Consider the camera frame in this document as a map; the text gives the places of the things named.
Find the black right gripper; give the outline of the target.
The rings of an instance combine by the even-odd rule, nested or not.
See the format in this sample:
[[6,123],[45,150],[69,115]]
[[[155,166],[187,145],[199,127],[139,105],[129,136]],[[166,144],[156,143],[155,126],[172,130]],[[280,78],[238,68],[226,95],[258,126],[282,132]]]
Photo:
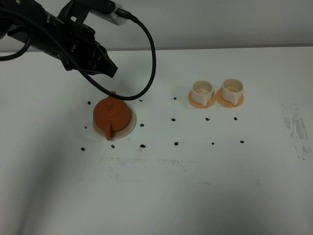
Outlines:
[[71,0],[57,17],[38,3],[36,16],[42,16],[42,26],[65,48],[89,75],[114,77],[117,66],[107,50],[95,40],[95,31],[84,24],[89,13],[113,22],[117,4],[110,0]]

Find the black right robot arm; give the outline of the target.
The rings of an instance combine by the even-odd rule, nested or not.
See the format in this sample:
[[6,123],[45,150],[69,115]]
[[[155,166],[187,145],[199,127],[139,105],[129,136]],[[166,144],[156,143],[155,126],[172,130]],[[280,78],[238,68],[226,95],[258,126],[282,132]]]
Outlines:
[[[0,6],[11,10],[46,29],[89,75],[105,74],[114,77],[117,66],[109,58],[107,50],[95,40],[95,31],[84,21],[89,13],[111,20],[116,9],[110,0],[71,0],[57,17],[48,13],[34,0],[2,0]],[[13,17],[2,18],[0,35],[7,35],[25,43],[31,36],[31,46],[59,59],[66,70],[75,67],[68,57],[45,35],[30,29]]]

